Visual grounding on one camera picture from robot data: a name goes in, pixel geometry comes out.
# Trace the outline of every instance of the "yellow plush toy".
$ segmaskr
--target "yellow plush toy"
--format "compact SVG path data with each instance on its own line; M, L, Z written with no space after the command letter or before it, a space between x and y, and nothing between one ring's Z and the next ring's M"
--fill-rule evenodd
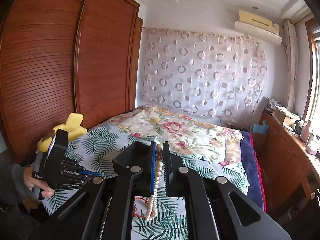
M66 123L57 125L53 128L53 130L49 131L43 138L41 138L41 140L38 142L38 151L47 152L49 145L52 142L52 136L57 132L58 129L69 132L68 142L86 134L88 130L80 126L82 120L82 114L71 113L68 116Z

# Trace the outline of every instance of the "wooden wardrobe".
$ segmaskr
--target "wooden wardrobe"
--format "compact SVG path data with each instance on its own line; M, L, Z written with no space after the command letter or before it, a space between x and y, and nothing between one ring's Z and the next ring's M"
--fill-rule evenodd
M1 132L17 161L72 112L91 128L134 108L133 0L15 0L1 32Z

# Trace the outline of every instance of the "wooden cabinet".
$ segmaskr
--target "wooden cabinet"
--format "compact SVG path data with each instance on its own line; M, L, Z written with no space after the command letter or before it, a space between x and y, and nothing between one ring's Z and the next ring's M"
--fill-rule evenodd
M134 0L13 2L0 26L0 112L16 161L72 112L91 128L134 108L138 10Z
M310 197L311 189L306 177L312 172L312 165L295 139L270 114L262 113L260 124L263 122L267 123L269 129L258 159L267 210L272 213L286 203L299 185L302 185L305 196Z

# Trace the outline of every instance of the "air conditioner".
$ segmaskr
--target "air conditioner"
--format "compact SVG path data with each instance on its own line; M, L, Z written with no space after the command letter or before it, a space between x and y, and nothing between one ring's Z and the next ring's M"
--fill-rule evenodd
M235 30L274 45L280 45L282 42L278 24L245 11L239 11L239 21L236 22Z

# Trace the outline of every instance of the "gray sleeve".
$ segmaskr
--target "gray sleeve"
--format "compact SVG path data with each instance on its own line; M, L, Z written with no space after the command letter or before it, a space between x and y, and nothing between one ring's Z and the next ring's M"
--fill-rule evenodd
M23 171L19 164L0 163L0 200L4 204L14 205L32 196L24 183Z

